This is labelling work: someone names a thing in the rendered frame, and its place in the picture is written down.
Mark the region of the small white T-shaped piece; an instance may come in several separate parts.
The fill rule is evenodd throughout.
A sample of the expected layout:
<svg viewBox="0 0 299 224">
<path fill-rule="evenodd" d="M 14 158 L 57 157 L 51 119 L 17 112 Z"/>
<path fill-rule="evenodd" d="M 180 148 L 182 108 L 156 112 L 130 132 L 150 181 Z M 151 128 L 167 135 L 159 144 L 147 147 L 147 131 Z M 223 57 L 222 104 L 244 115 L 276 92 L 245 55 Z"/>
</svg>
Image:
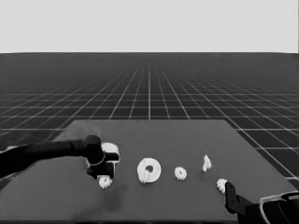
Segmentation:
<svg viewBox="0 0 299 224">
<path fill-rule="evenodd" d="M 211 160 L 207 155 L 204 156 L 204 164 L 203 164 L 203 171 L 206 172 L 208 169 L 212 167 Z"/>
</svg>

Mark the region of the white round carrier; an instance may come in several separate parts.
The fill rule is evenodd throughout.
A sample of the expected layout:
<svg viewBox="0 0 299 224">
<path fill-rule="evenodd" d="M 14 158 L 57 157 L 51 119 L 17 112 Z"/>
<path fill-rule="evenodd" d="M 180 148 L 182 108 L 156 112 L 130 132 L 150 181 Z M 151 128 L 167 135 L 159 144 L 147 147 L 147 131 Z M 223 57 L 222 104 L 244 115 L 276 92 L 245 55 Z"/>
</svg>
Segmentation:
<svg viewBox="0 0 299 224">
<path fill-rule="evenodd" d="M 162 173 L 162 166 L 161 164 L 153 159 L 153 158 L 144 158 L 138 165 L 137 165 L 137 176 L 139 179 L 139 174 L 144 172 L 145 170 L 150 172 L 149 182 L 153 183 L 157 181 Z"/>
</svg>

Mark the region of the small white gear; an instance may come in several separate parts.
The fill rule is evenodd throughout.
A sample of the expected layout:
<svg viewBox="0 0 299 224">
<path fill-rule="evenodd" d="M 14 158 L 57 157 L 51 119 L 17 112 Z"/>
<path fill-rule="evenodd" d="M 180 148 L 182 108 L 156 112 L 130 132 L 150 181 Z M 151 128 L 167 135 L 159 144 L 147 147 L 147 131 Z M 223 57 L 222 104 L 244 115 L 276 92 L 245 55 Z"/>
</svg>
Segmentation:
<svg viewBox="0 0 299 224">
<path fill-rule="evenodd" d="M 187 171 L 183 167 L 175 168 L 175 177 L 177 180 L 183 181 L 187 178 Z"/>
<path fill-rule="evenodd" d="M 220 178 L 218 181 L 217 181 L 217 188 L 218 190 L 221 192 L 221 193 L 224 193 L 225 192 L 225 184 L 226 184 L 227 180 L 224 179 L 224 178 Z"/>
<path fill-rule="evenodd" d="M 99 178 L 99 186 L 102 189 L 107 189 L 112 184 L 112 179 L 109 176 L 101 176 Z"/>
<path fill-rule="evenodd" d="M 150 172 L 145 170 L 139 174 L 139 181 L 141 183 L 148 183 L 150 179 Z"/>
</svg>

